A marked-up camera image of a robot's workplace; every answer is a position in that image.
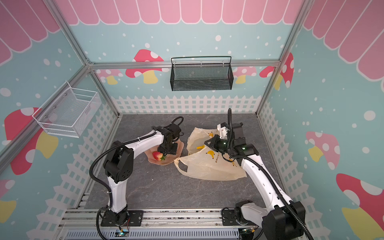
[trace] gray floor surface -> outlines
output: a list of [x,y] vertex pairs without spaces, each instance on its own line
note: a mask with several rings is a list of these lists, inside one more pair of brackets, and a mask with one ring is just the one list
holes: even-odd
[[[135,139],[151,131],[151,126],[166,126],[175,117],[183,116],[180,125],[184,135],[181,156],[188,155],[187,139],[195,127],[215,129],[217,124],[227,122],[227,114],[154,114],[123,115],[114,140],[121,142]],[[232,122],[243,122],[243,131],[247,143],[252,143],[259,151],[266,168],[279,183],[273,160],[263,138],[260,125],[255,114],[233,114]],[[104,168],[99,178],[107,182]],[[86,209],[99,209],[108,203],[105,187],[95,183]],[[128,179],[126,199],[128,208],[171,208],[171,207],[234,207],[242,200],[252,200],[265,207],[263,199],[247,176],[234,181],[208,181],[190,178],[179,173],[175,165],[159,166],[148,162],[144,153],[134,160],[133,173]]]

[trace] red toy strawberry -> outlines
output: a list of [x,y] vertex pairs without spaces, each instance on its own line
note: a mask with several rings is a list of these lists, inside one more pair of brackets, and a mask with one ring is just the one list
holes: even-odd
[[161,152],[155,151],[152,153],[152,156],[155,158],[157,161],[165,160],[165,157]]

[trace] beige plastic bag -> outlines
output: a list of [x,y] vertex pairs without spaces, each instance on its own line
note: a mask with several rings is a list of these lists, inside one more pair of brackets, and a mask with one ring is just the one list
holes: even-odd
[[200,149],[197,149],[197,147],[204,145],[204,142],[213,138],[215,134],[219,135],[217,129],[202,129],[196,127],[192,131],[187,141],[188,155],[200,151]]
[[[186,172],[180,169],[179,161],[188,166]],[[214,152],[207,146],[197,153],[178,157],[174,162],[181,174],[197,179],[229,181],[247,176],[237,161],[227,162],[221,153]]]
[[172,163],[175,160],[175,158],[178,158],[181,156],[181,152],[183,151],[183,147],[184,147],[184,143],[182,141],[180,141],[180,139],[177,140],[176,143],[177,143],[176,155],[168,154],[164,157],[165,159],[161,160],[161,161],[157,161],[152,155],[153,152],[157,151],[157,148],[159,147],[159,145],[151,147],[150,149],[145,151],[144,153],[148,157],[148,162],[153,163],[153,164],[157,164],[157,165],[168,165],[168,164]]

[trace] white picket fence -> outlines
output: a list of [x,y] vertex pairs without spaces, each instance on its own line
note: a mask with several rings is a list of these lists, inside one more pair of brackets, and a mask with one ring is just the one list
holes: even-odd
[[116,118],[108,105],[103,104],[99,113],[96,122],[92,122],[92,129],[87,129],[88,137],[83,137],[84,143],[78,145],[79,153],[73,154],[73,163],[67,164],[67,174],[61,175],[61,185],[53,187],[54,197],[45,201],[48,205],[46,211],[36,216],[39,220],[37,227],[26,233],[30,240],[52,239],[65,211],[75,207],[76,200],[89,178],[89,167],[101,153],[106,136]]
[[145,113],[155,113],[155,114],[164,114],[164,113],[226,113],[228,108],[232,108],[232,113],[254,113],[259,107],[262,97],[258,96],[254,98],[253,96],[246,98],[243,96],[239,98],[238,96],[231,98],[230,96],[223,98],[222,96],[215,98],[215,96],[208,98],[204,96],[200,98],[192,98],[189,96],[185,98],[138,98],[126,97],[125,99],[119,97],[115,99],[112,97],[112,100],[121,113],[126,114],[145,114]]
[[293,152],[288,150],[289,143],[284,141],[285,135],[281,134],[281,127],[278,126],[278,120],[275,120],[275,114],[272,114],[269,102],[265,103],[259,117],[281,180],[288,189],[287,194],[294,201],[301,201],[304,205],[306,225],[312,236],[319,240],[329,240],[328,236],[331,231],[321,224],[320,219],[323,214],[315,210],[313,205],[315,199],[310,197],[307,192],[309,185],[303,182],[303,173],[297,170],[298,162],[292,159]]

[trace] white mesh basket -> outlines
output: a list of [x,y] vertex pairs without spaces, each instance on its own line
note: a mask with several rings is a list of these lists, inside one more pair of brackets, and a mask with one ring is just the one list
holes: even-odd
[[40,113],[44,105],[32,116],[46,133],[80,137],[99,109],[101,99],[98,92],[69,86]]

